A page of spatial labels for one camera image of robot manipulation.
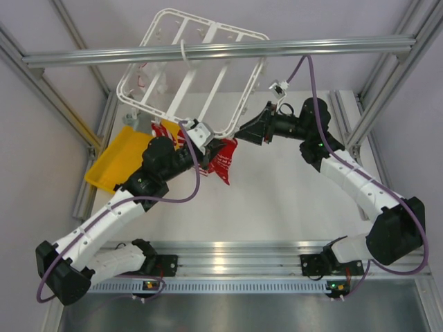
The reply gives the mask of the red patterned sock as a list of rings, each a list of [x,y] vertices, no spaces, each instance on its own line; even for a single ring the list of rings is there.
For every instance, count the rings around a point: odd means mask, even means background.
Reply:
[[[207,174],[216,174],[226,185],[230,185],[229,181],[229,169],[233,161],[233,154],[238,146],[238,141],[233,138],[227,147],[219,151],[218,154],[222,155],[223,168],[222,169],[209,169]]]

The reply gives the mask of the red white striped sock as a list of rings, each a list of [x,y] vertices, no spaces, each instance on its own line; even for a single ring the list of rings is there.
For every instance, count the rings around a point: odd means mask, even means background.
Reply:
[[[178,149],[183,146],[183,144],[186,142],[183,132],[179,125],[168,122],[168,121],[162,121],[160,123],[152,123],[152,136],[153,137],[160,137],[165,136],[169,138],[174,143],[174,148]]]

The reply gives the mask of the white plastic clip hanger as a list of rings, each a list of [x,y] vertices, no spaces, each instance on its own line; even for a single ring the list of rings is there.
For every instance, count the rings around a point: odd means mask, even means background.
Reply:
[[[173,8],[153,18],[141,46],[177,46],[177,61],[130,64],[116,87],[118,99],[155,120],[206,123],[216,138],[238,128],[265,59],[192,59],[187,46],[263,42],[265,34]]]

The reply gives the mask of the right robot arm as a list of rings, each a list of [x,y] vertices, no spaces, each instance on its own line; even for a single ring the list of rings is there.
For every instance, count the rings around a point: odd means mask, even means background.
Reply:
[[[417,197],[405,199],[367,173],[329,133],[330,120],[327,104],[320,98],[306,99],[298,116],[280,113],[276,105],[268,102],[235,134],[256,145],[270,143],[276,136],[299,140],[305,162],[336,183],[372,223],[366,234],[329,242],[306,261],[304,275],[336,275],[349,264],[364,260],[385,270],[418,248],[428,249],[424,204]]]

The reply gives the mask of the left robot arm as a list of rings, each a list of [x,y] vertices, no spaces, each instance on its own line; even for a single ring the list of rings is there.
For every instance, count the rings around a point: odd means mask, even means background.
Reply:
[[[135,239],[110,254],[99,250],[131,221],[155,204],[191,201],[201,185],[200,169],[206,168],[226,146],[212,139],[198,147],[193,139],[175,149],[165,136],[150,140],[141,166],[121,183],[112,198],[81,226],[54,243],[41,242],[35,249],[41,281],[36,300],[43,304],[57,298],[65,306],[76,303],[95,284],[117,275],[138,271],[148,275],[156,268],[156,251],[150,242]],[[181,199],[171,199],[168,182],[189,169],[195,170],[195,187]]]

